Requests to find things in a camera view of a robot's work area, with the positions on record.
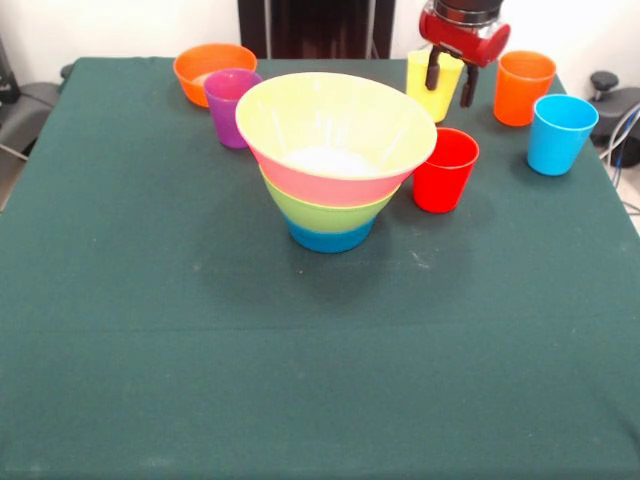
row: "orange cup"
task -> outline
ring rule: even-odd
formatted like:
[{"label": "orange cup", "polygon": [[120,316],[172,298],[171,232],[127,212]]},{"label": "orange cup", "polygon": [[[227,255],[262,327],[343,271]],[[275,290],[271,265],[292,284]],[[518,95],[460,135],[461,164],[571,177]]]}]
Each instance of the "orange cup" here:
[{"label": "orange cup", "polygon": [[189,100],[208,108],[204,81],[213,72],[225,68],[256,71],[258,60],[253,52],[240,45],[211,43],[193,47],[181,53],[173,62],[173,71]]},{"label": "orange cup", "polygon": [[556,64],[536,52],[509,52],[498,63],[496,99],[493,113],[510,127],[533,122],[533,104],[547,94]]}]

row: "green bowl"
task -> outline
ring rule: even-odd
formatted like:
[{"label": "green bowl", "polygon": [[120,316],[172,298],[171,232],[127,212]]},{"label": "green bowl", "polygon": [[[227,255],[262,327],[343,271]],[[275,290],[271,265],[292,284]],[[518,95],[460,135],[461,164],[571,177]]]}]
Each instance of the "green bowl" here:
[{"label": "green bowl", "polygon": [[269,194],[280,211],[296,225],[314,232],[336,233],[353,230],[370,222],[389,203],[399,186],[373,203],[351,207],[330,207],[305,202],[276,187],[260,168]]}]

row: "yellow cup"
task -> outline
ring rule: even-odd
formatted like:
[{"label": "yellow cup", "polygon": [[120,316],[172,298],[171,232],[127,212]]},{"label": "yellow cup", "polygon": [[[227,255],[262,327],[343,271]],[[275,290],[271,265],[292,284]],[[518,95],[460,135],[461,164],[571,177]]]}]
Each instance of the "yellow cup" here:
[{"label": "yellow cup", "polygon": [[430,91],[424,82],[427,79],[430,48],[414,50],[407,57],[407,95],[416,100],[438,123],[444,120],[456,90],[464,62],[451,55],[441,53],[438,57],[440,76],[438,88]]}]

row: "purple cup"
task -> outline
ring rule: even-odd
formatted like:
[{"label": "purple cup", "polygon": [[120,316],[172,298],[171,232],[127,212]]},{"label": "purple cup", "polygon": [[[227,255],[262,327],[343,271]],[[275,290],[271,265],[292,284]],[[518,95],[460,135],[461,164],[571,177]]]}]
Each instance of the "purple cup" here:
[{"label": "purple cup", "polygon": [[236,126],[236,105],[247,90],[262,81],[251,70],[229,68],[212,73],[204,82],[204,92],[218,140],[225,147],[246,148],[247,142]]}]

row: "dark doorway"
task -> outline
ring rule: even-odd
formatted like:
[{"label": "dark doorway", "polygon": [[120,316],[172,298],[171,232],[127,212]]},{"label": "dark doorway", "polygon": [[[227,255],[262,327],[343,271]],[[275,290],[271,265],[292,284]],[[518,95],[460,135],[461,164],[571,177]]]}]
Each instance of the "dark doorway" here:
[{"label": "dark doorway", "polygon": [[260,58],[389,58],[394,8],[395,0],[238,0],[242,44]]}]

